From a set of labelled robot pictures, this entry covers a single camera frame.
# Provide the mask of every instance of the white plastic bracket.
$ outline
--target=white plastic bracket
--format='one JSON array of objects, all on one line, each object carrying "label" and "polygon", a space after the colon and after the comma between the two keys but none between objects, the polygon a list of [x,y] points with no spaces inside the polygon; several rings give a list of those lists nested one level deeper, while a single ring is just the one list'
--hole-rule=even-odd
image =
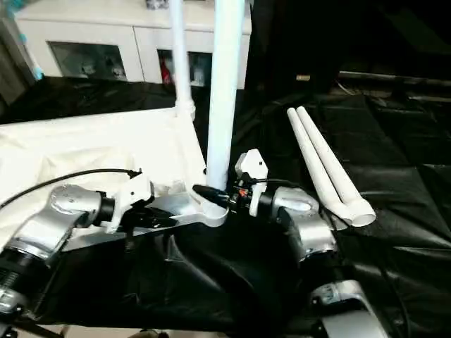
[{"label": "white plastic bracket", "polygon": [[[237,164],[235,164],[235,172],[238,176],[241,176],[243,173],[248,173],[250,177],[255,179],[268,177],[268,167],[258,149],[251,149],[247,153],[241,154]],[[249,214],[251,216],[257,216],[260,196],[265,191],[265,182],[257,183],[252,186],[252,199],[249,206]]]},{"label": "white plastic bracket", "polygon": [[148,201],[153,195],[152,182],[145,174],[140,174],[128,180],[113,196],[115,201],[111,222],[102,222],[106,226],[106,233],[117,231],[124,213],[138,201]]}]

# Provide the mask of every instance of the cable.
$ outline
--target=cable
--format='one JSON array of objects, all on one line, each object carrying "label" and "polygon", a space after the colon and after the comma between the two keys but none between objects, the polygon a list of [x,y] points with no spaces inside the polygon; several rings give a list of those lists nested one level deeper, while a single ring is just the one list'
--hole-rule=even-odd
[{"label": "cable", "polygon": [[[371,255],[369,253],[368,247],[365,246],[365,244],[364,244],[365,236],[360,235],[354,229],[353,226],[348,225],[340,216],[338,216],[335,213],[333,213],[332,211],[326,209],[324,206],[322,206],[322,207],[327,213],[335,216],[338,220],[341,220],[345,224],[347,229],[349,229],[350,232],[357,238],[357,241],[359,242],[359,245],[360,245],[362,251],[366,252],[366,255],[371,259],[372,263],[378,268],[379,273],[381,274],[382,278],[385,280],[385,283],[388,285],[388,287],[391,290],[391,292],[395,295],[395,298],[397,299],[397,302],[399,304],[399,307],[400,307],[400,310],[401,310],[402,320],[404,322],[404,336],[399,331],[397,325],[392,322],[390,317],[387,316],[386,313],[384,313],[384,315],[387,318],[389,318],[388,321],[391,324],[390,326],[392,326],[392,330],[393,330],[393,328],[395,328],[393,331],[396,331],[398,337],[400,337],[400,338],[410,338],[412,336],[412,328],[410,326],[410,321],[409,321],[409,315],[408,315],[408,312],[407,312],[407,308],[406,308],[404,302],[402,301],[402,298],[401,298],[399,292],[396,290],[395,285],[392,283],[392,280],[391,280],[390,276],[388,275],[387,270],[381,264],[379,264],[379,262],[374,258],[373,255]],[[338,229],[337,229],[335,223],[332,221],[331,224],[332,224],[332,227],[333,227],[334,231],[338,233]]]},{"label": "cable", "polygon": [[16,195],[10,197],[5,202],[0,204],[0,210],[5,208],[7,205],[13,203],[15,200],[19,199],[22,196],[25,196],[26,194],[29,194],[30,192],[33,192],[35,190],[41,189],[43,187],[46,187],[47,185],[51,185],[53,183],[57,183],[63,180],[67,180],[72,177],[77,176],[83,176],[83,175],[89,175],[89,174],[95,174],[95,173],[124,173],[130,176],[130,178],[133,178],[140,174],[140,172],[134,171],[134,170],[128,170],[128,169],[115,169],[115,168],[106,168],[106,169],[92,169],[92,170],[84,170],[79,171],[77,173],[71,173],[68,175],[60,176],[57,178],[54,178],[52,180],[48,180],[43,183],[36,184],[35,186],[28,188],[26,190],[23,190],[22,192],[17,193]]},{"label": "cable", "polygon": [[277,183],[284,187],[296,187],[296,188],[302,188],[302,186],[299,183],[289,181],[289,180],[282,180],[280,178],[257,178],[252,179],[250,181],[251,183]]},{"label": "cable", "polygon": [[339,83],[337,80],[335,81],[335,83],[337,84],[337,86],[339,86],[339,88],[341,88],[342,91],[344,91],[346,94],[348,95],[356,95],[355,93],[351,92],[349,89],[345,88],[345,86],[343,86],[341,83]]}]

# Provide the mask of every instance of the floor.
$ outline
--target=floor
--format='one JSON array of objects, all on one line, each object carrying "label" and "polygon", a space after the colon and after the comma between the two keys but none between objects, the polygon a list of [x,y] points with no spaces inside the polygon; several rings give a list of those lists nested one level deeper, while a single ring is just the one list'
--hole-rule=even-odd
[{"label": "floor", "polygon": [[[54,332],[60,332],[63,329],[63,325],[43,325],[43,327]],[[83,327],[71,325],[66,334],[66,338],[128,338],[137,332],[139,332],[138,329],[111,329],[105,327]],[[225,337],[222,334],[216,334],[213,332],[188,332],[174,330],[165,330],[165,332],[169,334],[170,338]],[[19,338],[37,338],[37,336],[27,332],[19,332]]]}]

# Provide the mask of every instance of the black cylinder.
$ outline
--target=black cylinder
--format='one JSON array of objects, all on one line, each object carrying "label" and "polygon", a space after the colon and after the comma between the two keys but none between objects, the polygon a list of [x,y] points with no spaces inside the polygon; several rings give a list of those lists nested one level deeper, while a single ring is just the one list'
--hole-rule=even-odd
[{"label": "black cylinder", "polygon": [[354,268],[343,264],[337,252],[309,256],[300,263],[299,269],[302,276],[305,276],[302,279],[302,290],[306,293],[328,283],[351,280],[354,275]]},{"label": "black cylinder", "polygon": [[29,253],[4,249],[0,253],[0,287],[7,287],[32,298],[50,278],[45,262]]}]

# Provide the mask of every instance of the white pvc pipe with elbow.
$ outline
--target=white pvc pipe with elbow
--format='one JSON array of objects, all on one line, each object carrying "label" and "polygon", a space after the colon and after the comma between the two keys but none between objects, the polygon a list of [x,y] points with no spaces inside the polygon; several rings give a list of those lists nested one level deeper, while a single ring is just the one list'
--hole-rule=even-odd
[{"label": "white pvc pipe with elbow", "polygon": [[368,201],[362,198],[305,108],[299,107],[296,112],[336,192],[352,214],[352,225],[361,227],[372,223],[376,219],[374,210]]},{"label": "white pvc pipe with elbow", "polygon": [[346,223],[352,223],[352,217],[348,208],[341,202],[337,195],[337,192],[323,167],[321,159],[315,152],[315,148],[310,141],[304,126],[293,108],[288,109],[288,118],[290,119],[291,126],[295,132],[297,143],[304,157],[307,169],[309,170],[311,180],[315,186],[318,198],[321,203],[338,217],[342,218]]},{"label": "white pvc pipe with elbow", "polygon": [[215,0],[206,183],[217,189],[227,184],[244,16],[245,0]]},{"label": "white pvc pipe with elbow", "polygon": [[185,24],[183,20],[183,0],[170,0],[173,48],[172,56],[175,73],[175,107],[178,112],[189,113],[194,120],[196,108],[191,97],[190,66],[185,45]]}]

